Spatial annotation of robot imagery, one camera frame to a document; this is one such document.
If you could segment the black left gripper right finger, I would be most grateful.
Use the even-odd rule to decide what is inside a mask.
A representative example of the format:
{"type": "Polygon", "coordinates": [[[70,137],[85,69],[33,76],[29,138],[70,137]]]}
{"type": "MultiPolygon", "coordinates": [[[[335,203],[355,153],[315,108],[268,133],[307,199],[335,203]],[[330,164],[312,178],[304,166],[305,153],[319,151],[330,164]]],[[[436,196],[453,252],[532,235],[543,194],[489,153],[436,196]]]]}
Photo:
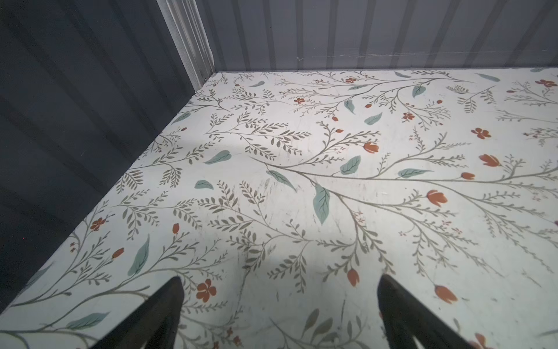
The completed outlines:
{"type": "Polygon", "coordinates": [[[380,278],[377,297],[390,348],[472,347],[392,276],[380,278]]]}

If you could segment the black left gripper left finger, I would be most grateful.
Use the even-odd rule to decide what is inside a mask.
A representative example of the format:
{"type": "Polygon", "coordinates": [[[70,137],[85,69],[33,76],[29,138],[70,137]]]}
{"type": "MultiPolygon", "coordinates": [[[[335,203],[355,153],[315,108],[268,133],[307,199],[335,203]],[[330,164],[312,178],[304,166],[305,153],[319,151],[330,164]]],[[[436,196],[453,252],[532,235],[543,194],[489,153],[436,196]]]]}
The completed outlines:
{"type": "Polygon", "coordinates": [[[184,296],[180,278],[171,278],[94,347],[173,348],[184,296]]]}

